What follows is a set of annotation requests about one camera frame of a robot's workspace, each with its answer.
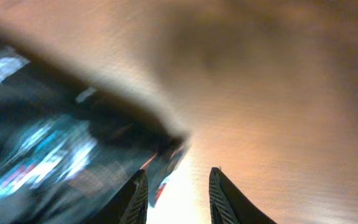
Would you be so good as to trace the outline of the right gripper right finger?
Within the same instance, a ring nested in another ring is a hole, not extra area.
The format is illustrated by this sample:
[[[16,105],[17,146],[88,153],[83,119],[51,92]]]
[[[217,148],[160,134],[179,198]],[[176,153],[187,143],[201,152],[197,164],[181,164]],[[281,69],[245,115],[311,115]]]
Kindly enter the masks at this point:
[[[217,167],[209,175],[209,204],[212,224],[276,224]]]

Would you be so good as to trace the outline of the black orange patterned jersey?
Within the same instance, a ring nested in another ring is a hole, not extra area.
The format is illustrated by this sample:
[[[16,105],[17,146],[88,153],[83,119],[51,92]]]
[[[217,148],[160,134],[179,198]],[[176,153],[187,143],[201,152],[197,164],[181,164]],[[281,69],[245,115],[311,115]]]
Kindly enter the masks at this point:
[[[184,139],[98,98],[0,45],[0,223],[85,223],[141,169],[156,204]]]

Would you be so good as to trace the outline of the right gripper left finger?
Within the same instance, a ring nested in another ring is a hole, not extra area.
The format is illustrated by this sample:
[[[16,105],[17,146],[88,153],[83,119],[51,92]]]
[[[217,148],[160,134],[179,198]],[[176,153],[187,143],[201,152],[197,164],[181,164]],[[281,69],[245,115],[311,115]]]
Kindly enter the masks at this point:
[[[86,224],[146,224],[148,180],[145,170],[138,170],[117,194]]]

